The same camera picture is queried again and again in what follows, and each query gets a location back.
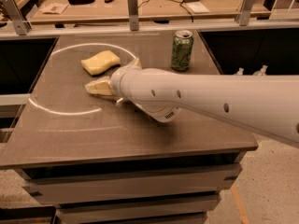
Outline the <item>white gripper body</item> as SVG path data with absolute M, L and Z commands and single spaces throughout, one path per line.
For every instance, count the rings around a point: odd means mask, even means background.
M 166 123 L 174 120 L 178 116 L 180 112 L 178 107 L 158 105 L 157 102 L 153 105 L 145 105 L 144 103 L 138 102 L 130 94 L 130 92 L 135 89 L 131 88 L 131 85 L 143 90 L 146 86 L 149 86 L 149 88 L 142 91 L 141 94 L 147 98 L 156 97 L 156 91 L 153 89 L 153 85 L 157 83 L 158 78 L 166 74 L 169 73 L 155 68 L 141 69 L 133 66 L 124 66 L 113 73 L 110 80 L 110 87 L 115 95 L 123 100 L 131 101 L 141 111 L 157 121 Z

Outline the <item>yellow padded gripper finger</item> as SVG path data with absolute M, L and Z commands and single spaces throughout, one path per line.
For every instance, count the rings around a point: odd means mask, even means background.
M 85 89 L 88 93 L 93 95 L 111 96 L 113 94 L 110 87 L 110 77 L 108 76 L 100 77 L 87 83 Z
M 133 59 L 132 61 L 130 61 L 128 64 L 126 64 L 124 66 L 125 69 L 129 70 L 129 69 L 141 69 L 142 65 L 141 62 L 138 58 Z

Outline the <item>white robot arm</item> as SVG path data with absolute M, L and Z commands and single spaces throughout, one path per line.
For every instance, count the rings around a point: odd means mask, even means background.
M 184 75 L 144 69 L 135 59 L 85 88 L 130 101 L 160 122 L 175 119 L 184 108 L 299 144 L 299 76 Z

